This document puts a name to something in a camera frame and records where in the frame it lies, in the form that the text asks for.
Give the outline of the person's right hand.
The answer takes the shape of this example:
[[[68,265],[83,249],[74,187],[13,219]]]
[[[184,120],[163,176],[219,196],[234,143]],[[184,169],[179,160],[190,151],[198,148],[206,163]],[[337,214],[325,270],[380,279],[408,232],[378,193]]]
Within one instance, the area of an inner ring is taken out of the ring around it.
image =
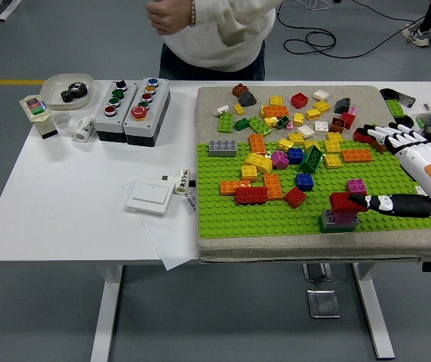
[[[146,11],[150,26],[159,35],[174,35],[192,24],[190,0],[150,1]]]

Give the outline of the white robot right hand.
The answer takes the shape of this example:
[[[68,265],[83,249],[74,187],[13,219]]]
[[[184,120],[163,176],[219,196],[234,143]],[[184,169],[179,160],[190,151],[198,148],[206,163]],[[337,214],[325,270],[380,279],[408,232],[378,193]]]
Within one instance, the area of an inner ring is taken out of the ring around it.
[[[365,125],[364,129],[398,158],[400,166],[419,183],[425,194],[371,196],[354,193],[349,199],[383,215],[431,216],[431,142],[403,124],[392,123],[388,127]]]

